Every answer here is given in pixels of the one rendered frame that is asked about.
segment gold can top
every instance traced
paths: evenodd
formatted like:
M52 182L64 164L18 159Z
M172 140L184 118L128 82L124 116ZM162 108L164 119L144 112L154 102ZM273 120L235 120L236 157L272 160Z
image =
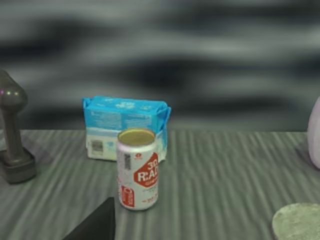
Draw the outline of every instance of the gold can top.
M156 140L156 134L147 128L128 128L118 134L118 141L127 146L146 146Z

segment blurred background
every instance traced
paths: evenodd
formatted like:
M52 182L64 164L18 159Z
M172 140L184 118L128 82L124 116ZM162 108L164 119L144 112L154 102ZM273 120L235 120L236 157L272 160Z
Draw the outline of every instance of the blurred background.
M169 125L305 131L320 95L316 0L2 0L0 68L22 129L83 129L82 97L164 100Z

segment red hexagon label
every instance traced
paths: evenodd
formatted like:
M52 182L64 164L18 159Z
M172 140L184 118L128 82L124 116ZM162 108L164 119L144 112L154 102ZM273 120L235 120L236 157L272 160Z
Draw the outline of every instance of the red hexagon label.
M158 180L158 154L154 152L150 159L134 172L133 179L145 188L156 184Z

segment table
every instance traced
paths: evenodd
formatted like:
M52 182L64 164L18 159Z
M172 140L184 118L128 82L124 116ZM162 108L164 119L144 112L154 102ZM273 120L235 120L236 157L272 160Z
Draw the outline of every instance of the table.
M116 163L87 158L84 130L21 134L39 175L19 185L0 178L1 240L61 240L117 197ZM168 135L159 200L142 212L116 201L116 240L271 240L278 209L320 202L320 171L309 162L304 132L171 129Z

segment white can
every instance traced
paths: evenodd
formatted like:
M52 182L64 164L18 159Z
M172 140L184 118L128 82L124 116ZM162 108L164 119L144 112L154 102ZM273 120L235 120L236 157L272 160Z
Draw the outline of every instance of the white can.
M146 128L128 128L118 135L119 201L127 209L145 210L158 200L156 134Z

